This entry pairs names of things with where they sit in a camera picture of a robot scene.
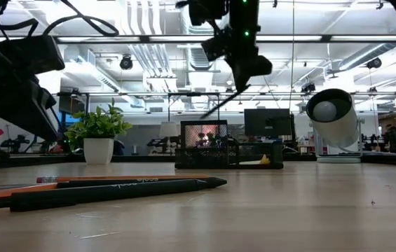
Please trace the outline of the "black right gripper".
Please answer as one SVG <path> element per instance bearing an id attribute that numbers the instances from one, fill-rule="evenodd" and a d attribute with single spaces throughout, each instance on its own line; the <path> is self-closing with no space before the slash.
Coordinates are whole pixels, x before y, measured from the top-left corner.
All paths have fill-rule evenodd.
<path id="1" fill-rule="evenodd" d="M 263 55 L 253 56 L 258 53 L 259 0 L 188 0 L 186 5 L 193 26 L 208 23 L 213 28 L 213 37 L 201 46 L 211 62 L 226 58 L 238 92 L 251 76 L 271 74 L 273 64 Z"/>

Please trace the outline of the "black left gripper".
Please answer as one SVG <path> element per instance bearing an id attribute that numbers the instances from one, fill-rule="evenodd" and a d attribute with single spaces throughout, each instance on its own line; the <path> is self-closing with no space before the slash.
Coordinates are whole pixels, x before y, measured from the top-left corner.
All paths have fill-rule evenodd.
<path id="1" fill-rule="evenodd" d="M 56 140 L 57 129 L 47 114 L 56 100 L 36 75 L 63 69 L 52 36 L 0 41 L 0 118 L 44 140 Z"/>

